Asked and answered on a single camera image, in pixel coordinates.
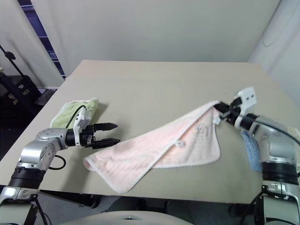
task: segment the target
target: blue cloth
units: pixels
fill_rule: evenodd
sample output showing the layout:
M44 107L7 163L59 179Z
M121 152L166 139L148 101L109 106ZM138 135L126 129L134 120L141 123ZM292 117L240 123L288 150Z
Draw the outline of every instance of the blue cloth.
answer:
M246 130L240 132L245 143L251 170L262 171L257 141Z

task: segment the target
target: pink towel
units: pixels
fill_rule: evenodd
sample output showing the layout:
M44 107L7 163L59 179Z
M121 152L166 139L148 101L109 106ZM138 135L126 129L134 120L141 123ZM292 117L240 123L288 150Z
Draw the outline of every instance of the pink towel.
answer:
M209 102L163 127L89 155L83 164L114 191L125 193L151 168L215 162L220 158L213 123L219 116L213 107L217 103Z

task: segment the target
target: table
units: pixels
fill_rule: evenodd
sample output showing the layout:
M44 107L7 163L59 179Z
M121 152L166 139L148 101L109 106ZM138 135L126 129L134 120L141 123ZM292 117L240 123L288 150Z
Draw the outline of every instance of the table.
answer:
M0 184L8 184L23 147L48 128L64 103L97 97L100 107L91 123L112 122L117 129L97 132L96 138L126 140L160 127L185 113L254 86L256 114L300 128L300 109L263 70L250 63L126 62L83 60L30 123L0 162ZM217 129L221 158L210 165L153 169L128 196L249 203L260 191L262 174L250 170L240 132L226 123ZM60 171L47 171L44 190L119 195L83 158L96 150L70 147L58 152L67 161ZM59 159L52 166L58 166Z

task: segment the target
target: white wall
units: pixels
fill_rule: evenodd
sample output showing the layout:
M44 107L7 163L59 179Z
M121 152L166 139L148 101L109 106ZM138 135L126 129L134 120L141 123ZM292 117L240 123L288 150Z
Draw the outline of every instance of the white wall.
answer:
M282 0L249 62L260 64L300 107L300 0Z
M15 64L38 87L59 87L63 83L17 0L0 0L0 44L15 55ZM0 67L6 75L19 75L2 51Z
M83 59L247 61L279 0L31 0L70 75Z

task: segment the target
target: green towel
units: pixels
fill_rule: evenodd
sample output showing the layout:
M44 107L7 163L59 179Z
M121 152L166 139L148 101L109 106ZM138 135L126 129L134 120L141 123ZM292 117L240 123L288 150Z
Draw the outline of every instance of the green towel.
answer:
M71 119L73 113L80 107L81 105L85 105L86 109L91 111L91 118L93 118L95 111L98 107L98 98L91 98L90 100L77 100L69 103L65 103L60 109L59 113L54 117L51 121L51 128L65 128ZM75 118L73 118L72 122L68 126L69 129L72 129L74 126Z

